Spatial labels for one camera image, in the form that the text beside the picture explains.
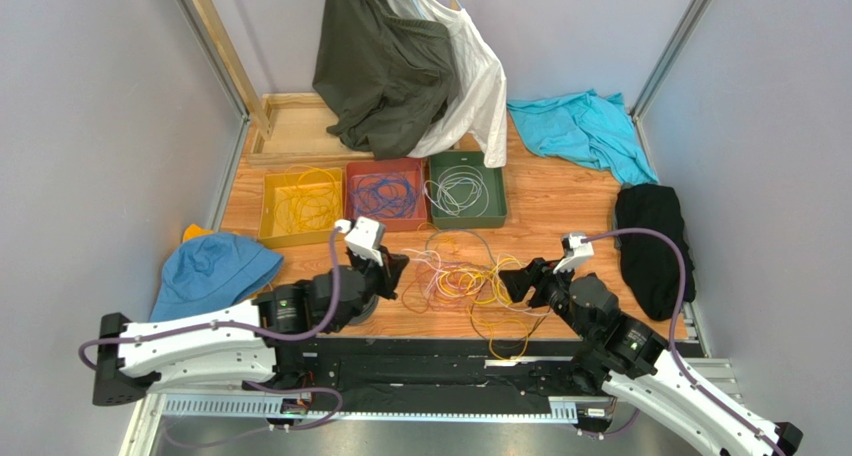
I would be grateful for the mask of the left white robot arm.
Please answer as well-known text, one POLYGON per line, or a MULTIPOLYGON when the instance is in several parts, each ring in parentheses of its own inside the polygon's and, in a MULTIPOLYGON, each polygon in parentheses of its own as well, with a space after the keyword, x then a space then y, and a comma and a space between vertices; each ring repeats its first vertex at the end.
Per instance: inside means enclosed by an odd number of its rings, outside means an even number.
POLYGON ((261 383, 282 388, 301 377, 299 346, 368 318, 378 299, 393 300, 408 256, 380 247, 369 257, 348 250, 349 262, 197 316, 136 323, 121 313, 102 317, 92 402, 110 407, 190 384, 261 383))

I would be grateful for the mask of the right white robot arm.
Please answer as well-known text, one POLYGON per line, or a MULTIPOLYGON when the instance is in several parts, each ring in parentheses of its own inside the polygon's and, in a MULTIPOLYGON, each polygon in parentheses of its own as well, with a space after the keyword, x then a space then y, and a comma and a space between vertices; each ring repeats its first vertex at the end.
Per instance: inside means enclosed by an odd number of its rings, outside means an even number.
POLYGON ((669 342, 619 307, 593 273, 577 278, 553 261, 534 259, 499 273, 512 299, 530 293, 582 340, 559 376, 588 395, 625 401, 703 455, 793 455, 803 440, 790 422, 748 410, 687 364, 669 342))

